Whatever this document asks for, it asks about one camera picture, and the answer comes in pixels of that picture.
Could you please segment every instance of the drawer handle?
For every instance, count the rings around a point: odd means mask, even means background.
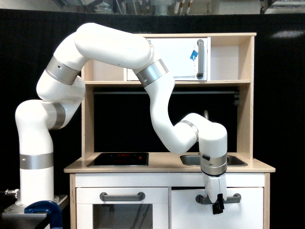
[[[224,201],[224,204],[239,203],[241,199],[242,196],[238,193],[235,193],[232,197],[227,197],[227,200]],[[196,202],[198,204],[214,204],[210,201],[210,198],[204,198],[202,195],[196,196]]]
[[[122,195],[122,196],[109,196],[106,192],[100,194],[102,201],[141,201],[145,199],[145,194],[139,192],[137,195]]]

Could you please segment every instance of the sink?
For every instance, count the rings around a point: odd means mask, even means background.
[[[182,155],[182,163],[186,166],[200,166],[199,155]],[[228,156],[228,166],[247,166],[248,164],[235,156]]]

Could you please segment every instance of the gray handle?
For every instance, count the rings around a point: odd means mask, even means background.
[[[241,199],[242,196],[238,193],[235,193],[232,197],[227,197],[227,200],[224,201],[224,204],[239,203]],[[202,195],[196,196],[196,202],[198,204],[214,204],[210,201],[210,198],[204,198]]]
[[[108,196],[106,192],[102,192],[100,199],[102,201],[141,201],[145,199],[145,194],[139,192],[137,195]]]
[[[203,78],[203,72],[204,72],[204,41],[202,39],[199,39],[197,41],[198,45],[198,73],[197,73],[197,79]]]

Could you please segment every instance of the white cabinet front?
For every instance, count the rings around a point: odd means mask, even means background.
[[[204,189],[171,191],[172,229],[263,229],[263,188],[228,188],[227,195],[240,194],[240,203],[224,204],[224,212],[213,215],[211,204],[196,202],[207,197]]]
[[[168,229],[167,187],[77,188],[77,229]]]

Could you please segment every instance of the stovetop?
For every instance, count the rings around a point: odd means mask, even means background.
[[[148,166],[148,153],[101,153],[88,167]]]

